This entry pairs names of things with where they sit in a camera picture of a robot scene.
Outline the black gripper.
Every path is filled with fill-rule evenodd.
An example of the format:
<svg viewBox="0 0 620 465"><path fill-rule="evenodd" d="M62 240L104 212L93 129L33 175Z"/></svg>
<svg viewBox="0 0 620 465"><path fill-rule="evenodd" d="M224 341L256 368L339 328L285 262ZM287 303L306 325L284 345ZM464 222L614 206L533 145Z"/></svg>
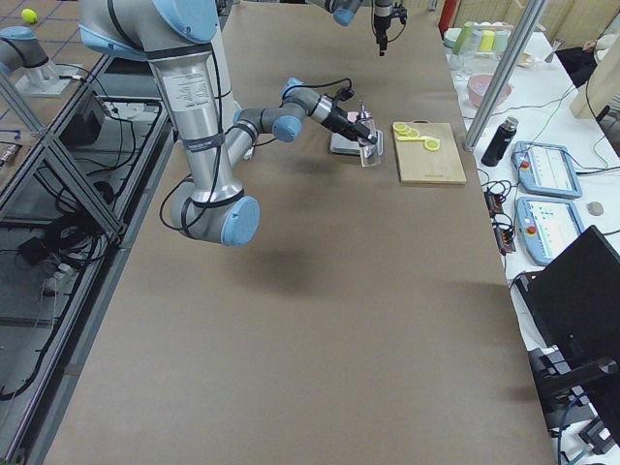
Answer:
<svg viewBox="0 0 620 465"><path fill-rule="evenodd" d="M362 145L376 145L378 137L374 132L359 122L352 122L348 113L338 107L340 101L347 101L355 95L351 87L341 87L333 97L324 94L320 100L326 106L326 116L320 118L320 124L334 134L339 134L347 140L360 140Z"/></svg>
<svg viewBox="0 0 620 465"><path fill-rule="evenodd" d="M372 6L372 29L379 44L379 56L384 57L387 51L388 30L394 19L405 26L408 10L404 2L374 2Z"/></svg>

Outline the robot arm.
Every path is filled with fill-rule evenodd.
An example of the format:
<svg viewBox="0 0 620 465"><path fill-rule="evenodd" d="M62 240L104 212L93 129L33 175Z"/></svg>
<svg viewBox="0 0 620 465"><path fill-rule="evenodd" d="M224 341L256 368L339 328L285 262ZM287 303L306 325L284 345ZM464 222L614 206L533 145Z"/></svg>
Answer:
<svg viewBox="0 0 620 465"><path fill-rule="evenodd" d="M170 204L170 228L189 238L235 247L253 238L260 206L233 167L258 136L292 142L310 118L362 146L377 143L368 125L294 78L279 107L243 109L226 128L213 87L222 66L213 47L219 18L212 1L83 1L79 29L95 51L148 63L191 170Z"/></svg>
<svg viewBox="0 0 620 465"><path fill-rule="evenodd" d="M335 22L341 26L349 26L365 1L324 0L310 1L310 4L330 13ZM408 22L408 9L403 1L377 0L368 1L368 4L371 8L371 32L375 38L379 55L383 57L388 49L388 44L397 40L405 30ZM394 20L398 20L402 28L393 39L390 39L388 30Z"/></svg>

